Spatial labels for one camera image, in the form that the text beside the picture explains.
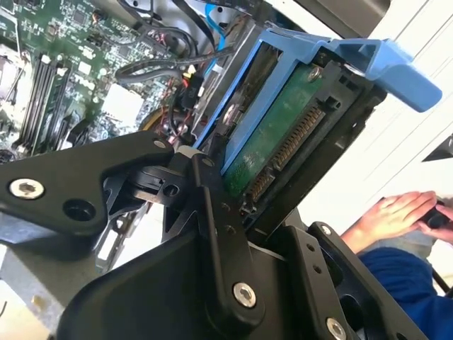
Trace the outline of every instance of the cable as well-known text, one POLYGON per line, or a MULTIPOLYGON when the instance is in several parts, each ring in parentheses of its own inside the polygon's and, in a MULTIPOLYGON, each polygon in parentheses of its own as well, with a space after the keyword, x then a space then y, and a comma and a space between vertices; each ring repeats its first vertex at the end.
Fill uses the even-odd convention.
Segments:
POLYGON ((162 68, 143 74, 118 75, 117 73, 115 76, 116 79, 122 84, 136 84, 144 83, 146 81, 164 76, 174 77, 182 80, 183 74, 179 69, 162 68))
POLYGON ((2 317, 3 314, 5 313, 7 304, 8 304, 8 301, 5 301, 5 303, 3 304, 3 307, 1 308, 1 311, 0 311, 0 317, 2 317))
POLYGON ((117 0, 117 2, 121 5, 121 7, 128 12, 135 20, 137 20, 142 26, 144 27, 145 31, 150 31, 150 30, 155 30, 159 32, 170 32, 170 33, 175 33, 180 36, 180 39, 184 41, 184 43, 187 45, 189 53, 189 56, 192 56, 193 54, 198 55, 198 47, 197 47, 197 42, 191 36, 189 33, 185 32, 184 30, 181 30, 180 28, 177 27, 160 27, 157 25, 152 25, 148 22, 146 22, 135 10, 135 8, 132 8, 129 6, 129 4, 126 2, 126 0, 117 0))
MULTIPOLYGON (((217 47, 217 51, 221 51, 225 47, 225 34, 222 28, 215 23, 215 21, 212 20, 210 14, 211 12, 216 8, 215 5, 208 4, 205 6, 205 15, 206 15, 206 20, 207 23, 212 27, 213 30, 215 30, 217 33, 220 35, 220 41, 219 41, 219 46, 217 47)), ((209 66, 206 68, 205 71, 205 78, 206 76, 212 71, 214 68, 214 65, 216 64, 216 60, 212 60, 209 66)))
POLYGON ((227 47, 222 51, 212 53, 211 55, 200 55, 185 59, 146 59, 121 67, 116 71, 115 77, 119 82, 124 84, 142 83, 153 78, 162 76, 171 76, 182 81, 182 72, 176 67, 189 66, 193 64, 201 64, 209 60, 226 57, 234 53, 234 48, 227 47), (149 67, 162 67, 154 71, 145 72, 142 74, 134 74, 138 71, 143 71, 149 67))
POLYGON ((195 23, 195 25, 197 25, 197 27, 206 35, 206 38, 210 41, 212 47, 215 48, 214 36, 197 12, 195 12, 193 8, 190 7, 184 0, 172 0, 172 2, 182 12, 184 12, 195 23))
POLYGON ((178 127, 176 126, 175 120, 173 117, 173 112, 175 110, 176 101, 178 100, 182 89, 183 89, 183 87, 181 85, 177 87, 175 94, 173 95, 173 99, 170 101, 170 103, 168 105, 167 120, 168 120, 168 124, 170 125, 171 133, 173 133, 175 135, 175 137, 182 140, 183 143, 190 144, 191 141, 186 139, 184 136, 182 136, 181 133, 179 133, 178 127))

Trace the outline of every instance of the black ram slot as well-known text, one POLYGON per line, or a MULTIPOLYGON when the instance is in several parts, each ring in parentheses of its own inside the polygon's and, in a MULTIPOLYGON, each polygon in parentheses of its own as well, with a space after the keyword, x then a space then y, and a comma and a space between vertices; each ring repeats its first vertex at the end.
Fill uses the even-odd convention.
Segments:
POLYGON ((36 64, 33 87, 21 133, 18 141, 14 143, 16 147, 23 146, 27 154, 33 154, 36 147, 35 144, 42 129, 42 124, 45 121, 45 108, 56 73, 57 68, 54 64, 47 64, 42 60, 36 64))

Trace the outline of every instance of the black cable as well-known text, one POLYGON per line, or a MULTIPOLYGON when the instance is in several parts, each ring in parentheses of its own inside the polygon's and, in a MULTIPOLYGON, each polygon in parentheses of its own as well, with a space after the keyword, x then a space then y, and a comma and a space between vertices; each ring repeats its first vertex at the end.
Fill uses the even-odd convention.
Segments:
POLYGON ((210 41, 213 49, 215 50, 215 41, 214 36, 209 27, 207 27, 206 22, 204 22, 201 17, 190 7, 187 2, 184 0, 172 0, 172 2, 182 11, 184 12, 194 23, 197 27, 206 35, 206 38, 210 41))
POLYGON ((182 89, 183 89, 182 85, 180 85, 176 88, 175 94, 173 95, 173 99, 168 104, 167 120, 168 120, 168 124, 170 125, 171 133, 173 133, 175 135, 175 137, 179 138, 183 143, 190 144, 191 141, 187 140, 183 136, 183 134, 179 133, 178 127, 176 126, 175 120, 174 120, 174 110, 175 110, 175 106, 176 106, 176 101, 178 100, 182 89))
POLYGON ((187 45, 189 53, 188 55, 191 56, 193 53, 195 55, 198 55, 198 47, 197 47, 197 42, 193 38, 193 36, 184 30, 181 30, 180 28, 177 27, 160 27, 157 25, 152 25, 150 23, 147 23, 135 10, 135 8, 132 8, 129 6, 129 4, 126 2, 126 0, 117 0, 117 2, 121 5, 121 7, 128 12, 135 20, 137 20, 139 23, 142 24, 143 28, 146 31, 150 30, 155 30, 159 32, 171 32, 173 34, 177 34, 180 36, 180 39, 184 41, 184 43, 187 45))
POLYGON ((179 69, 162 68, 162 69, 157 69, 155 71, 150 71, 150 72, 146 72, 146 73, 142 73, 142 74, 119 75, 117 73, 115 76, 116 76, 116 79, 121 84, 136 84, 136 83, 144 83, 146 81, 149 81, 149 80, 152 80, 155 78, 159 78, 159 77, 164 77, 164 76, 182 79, 183 73, 179 69))
POLYGON ((8 304, 8 301, 5 301, 5 303, 3 304, 3 307, 1 308, 1 311, 0 311, 0 317, 2 317, 3 314, 5 313, 7 304, 8 304))
POLYGON ((198 57, 191 57, 185 59, 146 59, 132 64, 121 67, 116 71, 116 79, 124 84, 142 83, 150 79, 162 76, 172 76, 178 79, 182 78, 182 72, 177 68, 181 66, 188 66, 193 64, 201 64, 213 59, 226 57, 234 53, 234 48, 227 47, 221 51, 214 52, 210 55, 200 55, 198 57), (138 71, 143 71, 149 67, 162 67, 160 69, 142 73, 134 74, 138 71))

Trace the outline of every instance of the hand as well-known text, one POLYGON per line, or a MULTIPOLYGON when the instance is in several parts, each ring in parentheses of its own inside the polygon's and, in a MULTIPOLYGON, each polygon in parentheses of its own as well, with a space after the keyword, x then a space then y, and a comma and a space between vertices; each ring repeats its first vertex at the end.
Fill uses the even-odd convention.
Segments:
MULTIPOLYGON (((450 221, 453 221, 453 209, 447 208, 443 205, 436 205, 436 209, 437 211, 439 211, 439 213, 447 216, 450 221)), ((426 225, 426 223, 420 222, 420 230, 423 232, 423 234, 453 244, 453 222, 450 222, 449 224, 444 225, 438 229, 431 229, 426 225)))
POLYGON ((404 235, 420 227, 418 220, 435 207, 436 202, 433 191, 383 198, 371 207, 342 239, 357 253, 380 239, 404 235))

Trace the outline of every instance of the black metal bracket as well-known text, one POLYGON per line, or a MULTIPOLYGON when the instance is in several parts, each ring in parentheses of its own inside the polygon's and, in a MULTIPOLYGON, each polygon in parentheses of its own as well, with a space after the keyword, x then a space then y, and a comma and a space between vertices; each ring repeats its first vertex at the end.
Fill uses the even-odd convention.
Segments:
MULTIPOLYGON (((425 339, 330 227, 317 223, 309 234, 281 227, 268 240, 271 251, 251 246, 240 203, 225 192, 220 176, 224 144, 216 136, 209 156, 190 158, 173 154, 152 132, 138 132, 0 167, 1 242, 58 259, 89 253, 106 235, 108 221, 124 212, 145 202, 166 206, 167 241, 153 256, 82 290, 62 318, 65 339, 117 339, 123 327, 133 339, 148 339, 149 325, 162 322, 143 319, 153 307, 167 323, 180 307, 193 312, 183 323, 194 331, 187 339, 425 339), (21 197, 11 189, 17 179, 33 179, 45 190, 34 199, 21 197), (175 301, 170 308, 155 298, 167 285, 175 301), (150 287, 159 291, 143 303, 150 287), (119 305, 128 312, 117 321, 120 314, 109 311, 119 305)), ((178 325, 171 327, 164 331, 179 334, 178 325)))
POLYGON ((323 249, 338 298, 354 332, 362 339, 426 339, 331 227, 315 222, 308 233, 323 249))

